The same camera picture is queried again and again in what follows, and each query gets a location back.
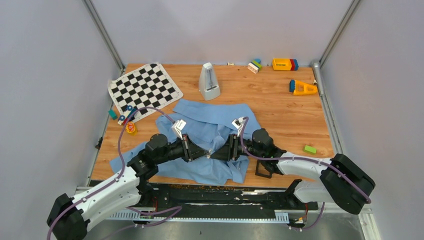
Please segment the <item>light blue shirt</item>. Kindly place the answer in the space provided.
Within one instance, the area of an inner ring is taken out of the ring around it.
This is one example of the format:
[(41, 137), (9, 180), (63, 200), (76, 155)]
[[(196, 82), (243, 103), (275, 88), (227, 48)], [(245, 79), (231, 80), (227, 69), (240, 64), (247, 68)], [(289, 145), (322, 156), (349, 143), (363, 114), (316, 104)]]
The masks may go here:
[[(261, 128), (254, 113), (245, 103), (207, 104), (181, 99), (170, 114), (173, 120), (184, 120), (183, 133), (203, 149), (215, 152), (224, 145), (230, 134), (237, 133), (232, 122), (248, 117), (243, 137), (250, 139), (255, 130)], [(200, 157), (192, 162), (179, 158), (158, 166), (157, 176), (193, 180), (200, 184), (224, 185), (227, 180), (242, 184), (245, 181), (249, 159), (240, 156), (236, 161), (221, 161)]]

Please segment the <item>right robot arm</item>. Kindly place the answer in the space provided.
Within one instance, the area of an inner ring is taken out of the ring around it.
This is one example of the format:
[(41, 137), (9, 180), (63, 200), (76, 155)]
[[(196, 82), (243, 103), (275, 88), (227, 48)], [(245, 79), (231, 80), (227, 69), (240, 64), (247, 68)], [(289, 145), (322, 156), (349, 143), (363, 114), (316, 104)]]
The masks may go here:
[(294, 154), (274, 144), (264, 129), (255, 130), (251, 139), (240, 134), (228, 136), (225, 144), (211, 158), (235, 161), (240, 156), (256, 158), (271, 174), (300, 176), (285, 195), (286, 204), (298, 209), (304, 203), (334, 203), (344, 211), (357, 215), (371, 203), (374, 180), (346, 155), (316, 158)]

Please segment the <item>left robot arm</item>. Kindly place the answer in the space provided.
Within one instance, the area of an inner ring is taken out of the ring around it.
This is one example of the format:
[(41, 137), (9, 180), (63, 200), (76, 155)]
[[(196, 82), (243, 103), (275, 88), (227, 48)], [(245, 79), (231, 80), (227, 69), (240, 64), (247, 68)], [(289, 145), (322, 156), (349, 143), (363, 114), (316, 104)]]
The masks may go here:
[(112, 177), (74, 196), (64, 193), (57, 197), (46, 221), (47, 238), (82, 240), (112, 214), (136, 204), (149, 206), (153, 201), (149, 179), (158, 173), (160, 164), (177, 159), (189, 163), (208, 154), (186, 134), (173, 143), (163, 134), (153, 135), (144, 149)]

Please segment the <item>black square frame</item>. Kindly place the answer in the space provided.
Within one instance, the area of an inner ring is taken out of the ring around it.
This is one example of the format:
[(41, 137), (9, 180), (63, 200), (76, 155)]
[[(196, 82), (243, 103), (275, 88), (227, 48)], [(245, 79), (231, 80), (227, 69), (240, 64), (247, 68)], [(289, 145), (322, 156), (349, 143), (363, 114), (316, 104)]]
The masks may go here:
[(271, 179), (274, 172), (274, 166), (270, 161), (257, 160), (254, 173), (256, 176)]

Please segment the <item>silver leaf brooch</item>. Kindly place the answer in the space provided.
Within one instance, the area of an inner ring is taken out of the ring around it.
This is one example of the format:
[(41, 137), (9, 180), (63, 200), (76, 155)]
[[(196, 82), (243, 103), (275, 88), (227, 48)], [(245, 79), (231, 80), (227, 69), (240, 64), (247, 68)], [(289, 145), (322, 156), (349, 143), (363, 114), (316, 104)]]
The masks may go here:
[(211, 158), (211, 155), (212, 155), (212, 149), (209, 149), (208, 152), (207, 152), (207, 154), (206, 154), (206, 157), (208, 159), (210, 159)]

